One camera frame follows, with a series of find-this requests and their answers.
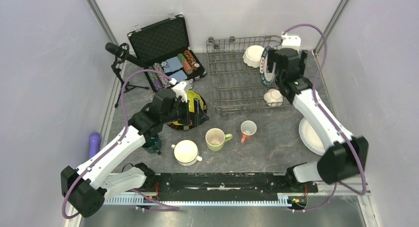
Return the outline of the green scalloped plate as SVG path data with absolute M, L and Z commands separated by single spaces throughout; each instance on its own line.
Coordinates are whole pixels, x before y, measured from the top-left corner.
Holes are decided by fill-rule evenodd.
M 194 91 L 188 91 L 187 92 L 187 99 L 188 99 L 188 104 L 189 104 L 189 112 L 190 113 L 195 113 L 198 109 L 196 108 L 194 101 L 197 99 L 198 100 L 198 104 L 200 106 L 200 108 L 202 110 L 206 110 L 206 104 L 204 99 L 196 92 Z

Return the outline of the teal rimmed patterned plate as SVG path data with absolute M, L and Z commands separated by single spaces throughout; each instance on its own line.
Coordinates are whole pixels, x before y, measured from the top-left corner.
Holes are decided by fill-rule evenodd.
M 267 46 L 260 59 L 259 73 L 262 85 L 268 87 L 272 85 L 276 77 L 276 50 Z

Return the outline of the white scalloped bowl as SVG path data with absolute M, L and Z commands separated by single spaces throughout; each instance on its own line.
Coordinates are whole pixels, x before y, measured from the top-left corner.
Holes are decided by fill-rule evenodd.
M 243 55 L 244 63 L 253 68 L 260 66 L 260 60 L 264 51 L 264 47 L 260 45 L 252 45 L 248 47 Z

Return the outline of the small white cup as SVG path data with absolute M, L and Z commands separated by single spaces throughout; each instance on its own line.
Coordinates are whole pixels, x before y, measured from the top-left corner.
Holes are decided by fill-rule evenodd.
M 277 107 L 283 104 L 283 96 L 279 90 L 269 89 L 263 96 L 263 99 L 270 107 Z

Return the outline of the white plain plate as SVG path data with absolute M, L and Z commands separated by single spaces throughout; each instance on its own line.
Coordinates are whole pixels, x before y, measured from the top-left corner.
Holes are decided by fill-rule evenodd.
M 326 152 L 319 136 L 314 131 L 306 118 L 303 118 L 298 126 L 298 132 L 304 145 L 313 153 L 323 156 Z

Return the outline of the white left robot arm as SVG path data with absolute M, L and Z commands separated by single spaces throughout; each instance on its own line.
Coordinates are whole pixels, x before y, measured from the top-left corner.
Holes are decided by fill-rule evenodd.
M 63 217 L 88 218 L 107 199 L 124 191 L 135 188 L 150 191 L 155 186 L 155 177 L 145 171 L 144 164 L 112 177 L 109 174 L 128 155 L 157 136 L 165 124 L 182 131 L 208 119 L 207 103 L 193 91 L 171 88 L 154 94 L 152 102 L 127 119 L 121 132 L 96 155 L 76 168 L 67 166 L 61 171 Z

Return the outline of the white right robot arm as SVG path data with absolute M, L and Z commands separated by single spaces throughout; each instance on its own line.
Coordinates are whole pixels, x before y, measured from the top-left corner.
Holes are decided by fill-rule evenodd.
M 354 136 L 338 122 L 303 75 L 306 56 L 293 48 L 268 46 L 260 61 L 261 71 L 271 77 L 281 95 L 304 116 L 326 150 L 317 162 L 289 168 L 285 184 L 291 191 L 299 191 L 311 181 L 333 184 L 356 175 L 364 177 L 369 149 L 363 136 Z

